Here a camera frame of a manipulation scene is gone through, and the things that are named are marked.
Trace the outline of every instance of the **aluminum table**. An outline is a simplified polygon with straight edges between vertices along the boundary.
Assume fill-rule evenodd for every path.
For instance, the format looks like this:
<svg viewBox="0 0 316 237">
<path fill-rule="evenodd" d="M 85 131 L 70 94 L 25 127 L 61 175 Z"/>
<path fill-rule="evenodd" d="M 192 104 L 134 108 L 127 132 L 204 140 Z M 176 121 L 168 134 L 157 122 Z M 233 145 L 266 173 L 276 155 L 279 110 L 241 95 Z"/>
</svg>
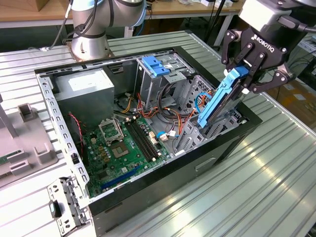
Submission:
<svg viewBox="0 0 316 237">
<path fill-rule="evenodd" d="M 216 78 L 224 77 L 219 55 L 193 34 L 109 43 L 115 55 L 179 45 Z M 26 102 L 36 108 L 59 158 L 55 165 L 0 189 L 1 236 L 59 236 L 46 186 L 70 171 L 33 71 L 72 62 L 65 46 L 0 53 L 3 108 L 12 113 Z M 316 221 L 316 134 L 265 93 L 249 94 L 244 103 L 263 123 L 227 160 L 105 237 L 305 236 Z M 94 227 L 86 225 L 70 236 L 93 237 Z"/>
</svg>

